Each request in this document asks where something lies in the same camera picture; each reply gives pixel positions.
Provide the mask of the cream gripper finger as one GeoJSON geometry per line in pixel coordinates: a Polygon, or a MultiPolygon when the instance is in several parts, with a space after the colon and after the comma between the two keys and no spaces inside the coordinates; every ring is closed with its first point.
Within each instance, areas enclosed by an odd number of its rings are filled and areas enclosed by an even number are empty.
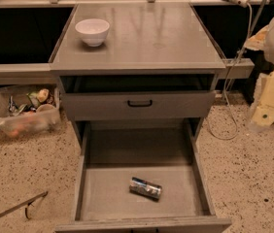
{"type": "Polygon", "coordinates": [[[274,123],[274,71],[258,76],[254,98],[250,107],[249,128],[263,131],[274,123]]]}

